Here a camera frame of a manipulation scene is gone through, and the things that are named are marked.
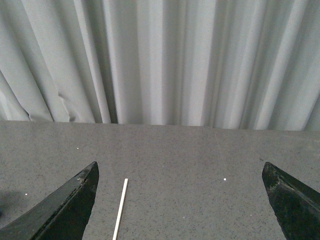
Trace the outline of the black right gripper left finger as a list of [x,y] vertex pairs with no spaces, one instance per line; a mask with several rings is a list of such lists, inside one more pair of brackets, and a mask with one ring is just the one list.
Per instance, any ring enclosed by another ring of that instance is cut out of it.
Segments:
[[1,228],[2,240],[81,240],[95,203],[99,167],[92,162],[28,212]]

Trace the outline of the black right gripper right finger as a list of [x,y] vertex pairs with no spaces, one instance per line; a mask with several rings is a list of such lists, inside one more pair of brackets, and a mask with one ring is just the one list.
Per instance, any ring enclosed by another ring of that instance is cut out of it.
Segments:
[[262,180],[278,224],[287,240],[320,238],[320,193],[266,162]]

